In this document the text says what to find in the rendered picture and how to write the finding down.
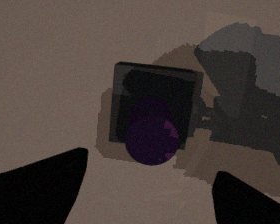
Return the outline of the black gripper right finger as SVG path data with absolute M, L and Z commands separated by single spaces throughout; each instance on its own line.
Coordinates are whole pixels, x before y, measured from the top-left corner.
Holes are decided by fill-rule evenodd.
M 216 224 L 280 224 L 280 204 L 228 172 L 212 186 Z

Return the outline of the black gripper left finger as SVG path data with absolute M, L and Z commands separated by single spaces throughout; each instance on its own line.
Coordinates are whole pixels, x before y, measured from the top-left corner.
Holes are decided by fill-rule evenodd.
M 88 149 L 76 148 L 0 173 L 0 224 L 64 224 L 87 160 Z

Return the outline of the black rectangular block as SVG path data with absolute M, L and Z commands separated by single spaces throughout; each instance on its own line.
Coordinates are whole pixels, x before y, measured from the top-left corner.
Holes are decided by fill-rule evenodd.
M 137 100 L 147 96 L 159 97 L 171 108 L 175 120 L 179 147 L 185 149 L 197 73 L 192 69 L 164 65 L 127 63 L 113 65 L 111 119 L 108 141 L 125 143 L 129 116 Z

